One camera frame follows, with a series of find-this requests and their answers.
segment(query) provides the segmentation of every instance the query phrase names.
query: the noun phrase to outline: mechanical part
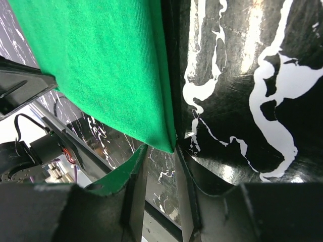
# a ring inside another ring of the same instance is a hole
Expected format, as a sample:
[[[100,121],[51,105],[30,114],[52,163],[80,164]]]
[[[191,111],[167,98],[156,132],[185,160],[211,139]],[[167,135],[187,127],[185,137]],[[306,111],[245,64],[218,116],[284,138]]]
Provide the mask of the mechanical part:
[[[0,233],[7,241],[141,241],[147,146],[81,189],[72,184],[0,186]]]
[[[234,187],[184,160],[179,147],[176,174],[183,242],[323,240],[322,184]]]
[[[55,87],[53,76],[0,56],[0,121]]]
[[[18,182],[43,171],[40,160],[23,141],[0,144],[0,161],[0,184]]]
[[[73,178],[68,173],[64,173],[60,169],[60,167],[55,163],[49,164],[48,167],[49,167],[48,173],[50,174],[51,178],[56,180],[54,183],[73,183],[74,182]]]
[[[59,138],[54,132],[30,143],[31,149],[37,154],[43,164],[47,164],[62,154]]]

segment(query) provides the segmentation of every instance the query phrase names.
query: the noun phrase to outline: green felt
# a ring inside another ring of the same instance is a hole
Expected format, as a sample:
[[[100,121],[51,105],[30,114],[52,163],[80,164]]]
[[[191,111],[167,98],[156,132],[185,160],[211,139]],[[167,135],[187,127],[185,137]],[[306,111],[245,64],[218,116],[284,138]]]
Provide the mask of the green felt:
[[[160,0],[9,0],[40,69],[82,111],[157,149],[175,129]]]
[[[90,192],[100,196],[108,196],[119,192],[127,185],[131,175],[139,173],[142,163],[147,157],[147,150],[147,145],[140,146],[129,160],[100,180],[89,185],[100,185],[101,187],[100,189],[90,190]]]

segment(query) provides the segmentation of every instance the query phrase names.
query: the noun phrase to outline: black cable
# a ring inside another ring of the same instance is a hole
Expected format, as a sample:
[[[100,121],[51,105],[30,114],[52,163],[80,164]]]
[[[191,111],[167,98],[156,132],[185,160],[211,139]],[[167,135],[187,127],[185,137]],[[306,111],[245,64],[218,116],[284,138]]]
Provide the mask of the black cable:
[[[17,143],[21,140],[21,132],[20,132],[19,124],[18,124],[18,117],[19,116],[25,117],[26,119],[33,122],[35,125],[37,125],[38,127],[40,127],[42,130],[44,130],[47,133],[50,132],[50,129],[48,127],[45,127],[45,126],[39,124],[38,122],[36,122],[35,120],[33,120],[31,117],[29,117],[28,115],[26,115],[24,113],[20,113],[20,114],[16,115],[14,123],[15,123],[15,128],[16,128],[17,134],[18,134],[18,138],[16,138],[15,145],[16,145],[17,155],[21,156],[17,150]]]

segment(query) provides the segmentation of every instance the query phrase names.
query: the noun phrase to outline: glossy black surface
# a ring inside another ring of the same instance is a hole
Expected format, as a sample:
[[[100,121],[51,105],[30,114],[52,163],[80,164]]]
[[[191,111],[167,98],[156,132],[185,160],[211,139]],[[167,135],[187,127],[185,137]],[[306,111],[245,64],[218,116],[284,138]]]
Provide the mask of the glossy black surface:
[[[186,159],[235,185],[321,182],[322,1],[199,0],[187,11]]]

